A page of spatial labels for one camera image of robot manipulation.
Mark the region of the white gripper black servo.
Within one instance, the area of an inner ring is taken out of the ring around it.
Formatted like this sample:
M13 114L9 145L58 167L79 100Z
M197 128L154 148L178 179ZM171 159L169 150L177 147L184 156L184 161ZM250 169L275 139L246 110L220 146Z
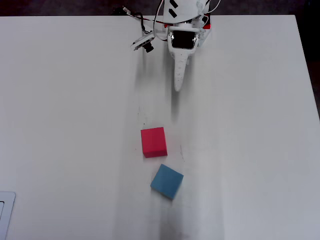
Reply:
M199 39L200 29L191 23L183 22L168 27L167 44L174 58L174 90L176 92L179 92L183 86L186 67L193 56L189 52L197 48Z

